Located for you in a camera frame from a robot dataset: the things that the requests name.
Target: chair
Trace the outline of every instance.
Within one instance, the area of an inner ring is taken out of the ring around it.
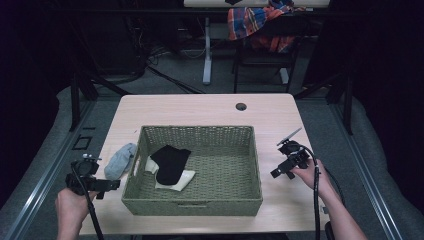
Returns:
[[[251,36],[238,40],[235,59],[233,63],[234,73],[234,93],[237,93],[237,85],[239,84],[263,84],[263,83],[246,83],[239,82],[239,67],[267,67],[276,68],[277,73],[281,68],[289,68],[289,79],[286,86],[286,92],[289,92],[291,79],[293,76],[296,58],[298,54],[299,45],[302,42],[306,32],[309,29],[309,21],[306,17],[292,14],[285,14],[270,20],[264,26],[252,34]],[[261,34],[263,36],[297,36],[292,43],[287,53],[269,52],[267,50],[258,51],[245,46],[245,42],[249,41],[253,35]],[[282,79],[281,84],[268,84],[268,85],[284,85]]]

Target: basket handle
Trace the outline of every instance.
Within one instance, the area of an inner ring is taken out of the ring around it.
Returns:
[[[179,208],[207,208],[209,202],[176,202]]]
[[[131,176],[134,176],[134,177],[137,176],[138,168],[141,165],[140,162],[141,162],[141,159],[140,158],[137,158],[137,160],[134,163],[134,167],[133,167],[133,169],[131,171]]]

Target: light blue cloth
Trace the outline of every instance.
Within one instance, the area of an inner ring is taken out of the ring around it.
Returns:
[[[128,172],[134,161],[137,145],[128,143],[119,149],[105,167],[105,176],[108,180],[118,180],[123,173]]]

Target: black sock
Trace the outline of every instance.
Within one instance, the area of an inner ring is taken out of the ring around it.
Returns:
[[[191,151],[166,145],[150,158],[159,166],[156,181],[162,185],[175,185],[181,178]]]

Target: woven basket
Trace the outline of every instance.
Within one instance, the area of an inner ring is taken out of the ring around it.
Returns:
[[[181,192],[155,189],[144,170],[165,145],[191,151],[185,169],[196,175]],[[262,204],[253,127],[143,126],[135,159],[122,196],[134,215],[255,216]]]

